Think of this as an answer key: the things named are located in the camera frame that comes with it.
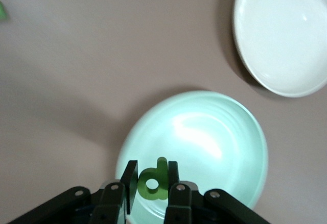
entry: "light green bowl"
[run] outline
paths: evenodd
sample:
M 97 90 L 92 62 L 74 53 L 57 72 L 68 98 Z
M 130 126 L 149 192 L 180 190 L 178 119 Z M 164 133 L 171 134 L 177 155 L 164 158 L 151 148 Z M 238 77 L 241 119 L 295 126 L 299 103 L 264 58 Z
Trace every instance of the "light green bowl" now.
M 204 194 L 220 188 L 253 208 L 266 180 L 268 153 L 254 116 L 234 99 L 211 91 L 175 95 L 148 111 L 133 127 L 118 158 L 119 179 L 129 160 L 138 172 L 165 157 L 177 161 L 183 181 Z M 168 200 L 136 193 L 132 224 L 162 224 Z

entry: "plate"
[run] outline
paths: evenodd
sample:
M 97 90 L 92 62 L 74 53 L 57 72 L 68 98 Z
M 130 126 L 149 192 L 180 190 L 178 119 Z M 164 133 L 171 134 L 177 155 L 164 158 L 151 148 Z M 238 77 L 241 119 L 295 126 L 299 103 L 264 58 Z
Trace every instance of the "plate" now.
M 253 77 L 288 97 L 327 83 L 327 0 L 235 0 L 233 31 Z
M 201 194 L 220 188 L 250 208 L 262 192 L 268 167 L 266 140 L 254 116 L 234 99 L 211 91 L 181 93 L 149 110 L 124 142 L 116 177 L 129 160 L 138 160 L 140 173 L 156 168 L 161 157 L 177 161 L 180 179 L 196 183 Z M 162 224 L 167 204 L 167 199 L 148 200 L 138 191 L 129 220 Z

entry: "table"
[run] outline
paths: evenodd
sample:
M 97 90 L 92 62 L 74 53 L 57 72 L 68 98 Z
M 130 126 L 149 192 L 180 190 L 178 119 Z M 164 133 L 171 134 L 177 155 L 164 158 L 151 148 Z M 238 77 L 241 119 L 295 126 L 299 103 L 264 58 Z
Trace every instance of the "table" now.
M 260 86 L 237 54 L 233 0 L 0 0 L 0 222 L 114 178 L 133 124 L 189 90 L 233 97 L 261 124 L 269 171 L 255 211 L 327 219 L 327 87 Z

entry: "green toy letter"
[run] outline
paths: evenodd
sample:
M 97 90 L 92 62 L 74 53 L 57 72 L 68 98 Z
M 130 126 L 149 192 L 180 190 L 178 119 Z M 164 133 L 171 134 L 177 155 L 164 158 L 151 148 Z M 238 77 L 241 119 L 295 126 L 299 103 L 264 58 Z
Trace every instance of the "green toy letter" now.
M 155 179 L 158 187 L 148 188 L 146 182 Z M 145 169 L 139 174 L 137 189 L 139 194 L 147 200 L 165 200 L 168 198 L 168 165 L 167 159 L 161 157 L 157 160 L 157 168 Z

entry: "white bowl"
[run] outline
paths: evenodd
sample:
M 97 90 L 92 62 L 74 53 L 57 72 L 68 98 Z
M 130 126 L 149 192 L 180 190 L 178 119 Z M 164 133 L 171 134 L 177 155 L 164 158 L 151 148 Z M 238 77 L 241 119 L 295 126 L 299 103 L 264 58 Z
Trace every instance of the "white bowl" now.
M 300 97 L 327 83 L 327 0 L 236 0 L 233 30 L 254 78 Z

